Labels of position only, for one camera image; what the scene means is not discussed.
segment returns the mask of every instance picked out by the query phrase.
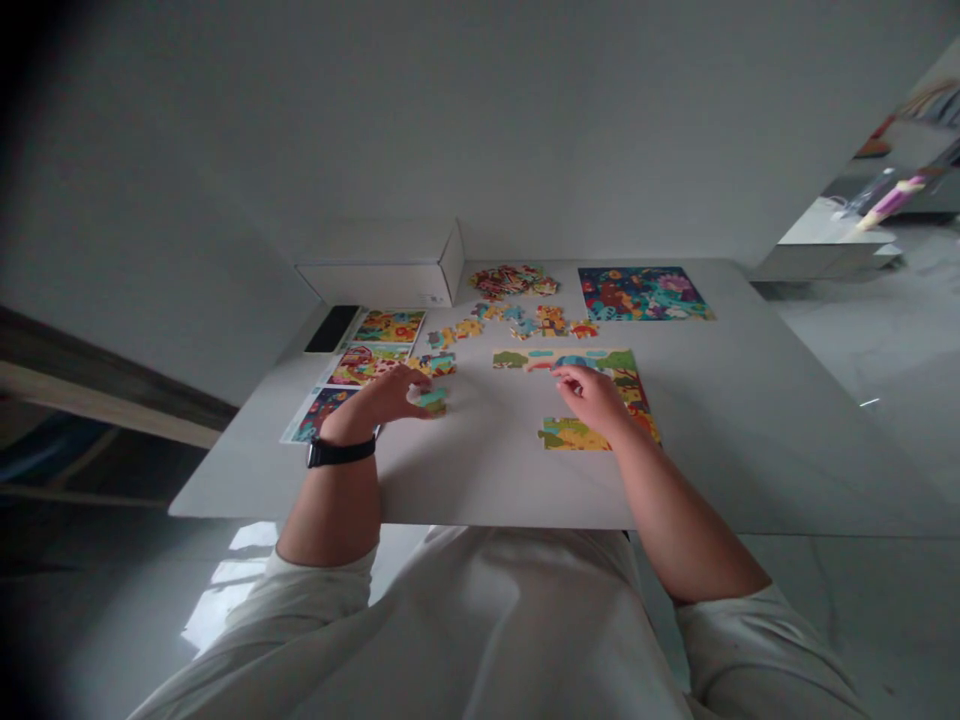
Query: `white box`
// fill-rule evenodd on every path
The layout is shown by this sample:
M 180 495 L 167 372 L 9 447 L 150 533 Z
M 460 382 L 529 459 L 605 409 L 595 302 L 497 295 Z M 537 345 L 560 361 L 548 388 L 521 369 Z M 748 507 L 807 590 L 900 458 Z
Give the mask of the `white box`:
M 456 219 L 336 222 L 294 267 L 328 305 L 452 307 L 463 272 L 460 225 Z

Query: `floor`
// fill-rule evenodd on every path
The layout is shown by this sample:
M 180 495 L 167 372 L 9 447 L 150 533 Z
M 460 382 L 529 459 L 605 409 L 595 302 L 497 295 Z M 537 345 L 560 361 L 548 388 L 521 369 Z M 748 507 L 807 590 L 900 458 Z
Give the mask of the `floor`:
M 906 266 L 844 281 L 758 288 L 891 442 L 960 502 L 960 247 L 942 228 L 898 228 Z M 382 594 L 425 532 L 385 528 Z M 24 647 L 63 716 L 123 718 L 216 635 L 261 572 L 273 523 L 150 511 L 70 511 L 42 560 L 6 581 Z M 878 718 L 956 717 L 960 539 L 749 536 L 750 549 L 823 633 Z M 669 601 L 640 557 L 675 673 L 686 668 Z

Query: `forearm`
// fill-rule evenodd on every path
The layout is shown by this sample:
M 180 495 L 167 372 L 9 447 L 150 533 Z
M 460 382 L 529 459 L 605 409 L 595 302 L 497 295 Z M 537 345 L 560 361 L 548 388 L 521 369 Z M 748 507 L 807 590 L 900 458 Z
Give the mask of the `forearm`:
M 681 603 L 743 597 L 770 578 L 673 461 L 640 427 L 611 440 L 640 541 Z
M 326 442 L 348 446 L 369 440 L 372 425 L 348 415 L 321 426 Z M 307 472 L 300 495 L 277 542 L 287 562 L 338 567 L 359 560 L 380 539 L 380 484 L 374 456 Z

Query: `watch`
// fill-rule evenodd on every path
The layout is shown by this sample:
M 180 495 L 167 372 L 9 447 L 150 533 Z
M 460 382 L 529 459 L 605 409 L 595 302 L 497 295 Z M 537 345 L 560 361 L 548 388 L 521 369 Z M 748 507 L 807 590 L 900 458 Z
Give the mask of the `watch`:
M 331 445 L 316 437 L 307 446 L 307 468 L 321 467 L 322 465 L 343 465 L 356 462 L 373 455 L 377 449 L 377 437 L 374 435 L 366 442 L 357 445 Z

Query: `person's left hand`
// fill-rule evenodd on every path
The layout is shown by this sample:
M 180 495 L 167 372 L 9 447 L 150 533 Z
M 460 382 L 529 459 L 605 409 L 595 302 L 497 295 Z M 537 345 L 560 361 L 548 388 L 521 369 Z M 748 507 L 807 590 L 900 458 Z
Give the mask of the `person's left hand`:
M 320 438 L 336 445 L 355 445 L 369 440 L 377 425 L 408 417 L 429 420 L 430 411 L 408 402 L 407 393 L 411 385 L 428 391 L 431 384 L 419 370 L 398 365 L 334 410 L 320 426 Z

